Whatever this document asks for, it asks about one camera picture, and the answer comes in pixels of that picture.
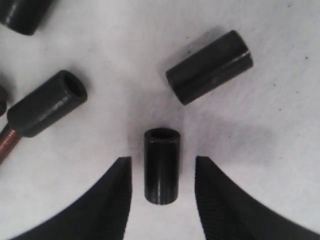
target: threaded copper rod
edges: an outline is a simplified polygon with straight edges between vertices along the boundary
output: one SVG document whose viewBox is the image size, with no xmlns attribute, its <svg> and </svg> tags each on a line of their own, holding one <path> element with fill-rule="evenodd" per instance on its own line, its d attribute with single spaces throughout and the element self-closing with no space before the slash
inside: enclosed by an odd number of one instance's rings
<svg viewBox="0 0 320 240">
<path fill-rule="evenodd" d="M 4 127 L 0 133 L 0 164 L 11 153 L 21 138 L 22 136 L 13 130 L 8 124 Z"/>
</svg>

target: textured black surface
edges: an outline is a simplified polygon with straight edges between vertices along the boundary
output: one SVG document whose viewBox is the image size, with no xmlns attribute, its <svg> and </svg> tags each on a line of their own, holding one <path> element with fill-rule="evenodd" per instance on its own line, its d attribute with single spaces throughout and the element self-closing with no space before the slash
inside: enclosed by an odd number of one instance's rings
<svg viewBox="0 0 320 240">
<path fill-rule="evenodd" d="M 23 34 L 33 35 L 55 0 L 0 0 L 0 23 Z"/>
<path fill-rule="evenodd" d="M 187 105 L 253 67 L 251 53 L 236 31 L 231 31 L 166 73 L 168 82 Z"/>
<path fill-rule="evenodd" d="M 8 110 L 10 127 L 23 137 L 34 137 L 87 100 L 81 81 L 60 71 Z"/>
<path fill-rule="evenodd" d="M 319 240 L 253 199 L 208 157 L 197 157 L 195 195 L 207 240 Z"/>
<path fill-rule="evenodd" d="M 131 158 L 119 158 L 75 203 L 12 240 L 122 240 L 131 198 Z"/>
<path fill-rule="evenodd" d="M 179 190 L 180 134 L 156 128 L 144 134 L 144 195 L 157 205 L 174 202 Z"/>
</svg>

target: white surface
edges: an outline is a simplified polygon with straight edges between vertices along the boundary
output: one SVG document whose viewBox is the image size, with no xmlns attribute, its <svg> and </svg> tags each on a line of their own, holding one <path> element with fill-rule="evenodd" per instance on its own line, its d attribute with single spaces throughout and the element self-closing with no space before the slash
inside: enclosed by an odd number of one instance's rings
<svg viewBox="0 0 320 240">
<path fill-rule="evenodd" d="M 196 155 L 320 232 L 319 25 L 318 0 L 60 0 L 33 37 L 0 27 L 13 103 L 60 69 L 89 89 L 85 105 L 22 140 L 0 166 L 0 239 L 60 212 L 120 156 L 133 157 L 126 240 L 205 239 Z M 255 67 L 183 107 L 165 70 L 232 29 Z M 183 136 L 179 198 L 164 207 L 143 194 L 143 133 L 159 126 Z"/>
</svg>

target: black cylindrical tube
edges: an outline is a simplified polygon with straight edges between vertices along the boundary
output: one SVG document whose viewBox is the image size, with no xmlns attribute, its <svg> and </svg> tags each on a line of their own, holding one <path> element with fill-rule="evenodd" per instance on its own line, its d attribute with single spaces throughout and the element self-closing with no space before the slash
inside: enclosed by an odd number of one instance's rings
<svg viewBox="0 0 320 240">
<path fill-rule="evenodd" d="M 0 0 L 0 23 L 31 36 L 55 0 Z"/>
<path fill-rule="evenodd" d="M 179 190 L 180 134 L 156 128 L 144 134 L 144 195 L 157 205 L 173 203 Z"/>
<path fill-rule="evenodd" d="M 187 105 L 254 65 L 251 53 L 231 31 L 166 72 L 168 82 Z"/>
<path fill-rule="evenodd" d="M 8 124 L 21 136 L 32 138 L 83 104 L 87 98 L 81 81 L 63 70 L 10 108 Z"/>
</svg>

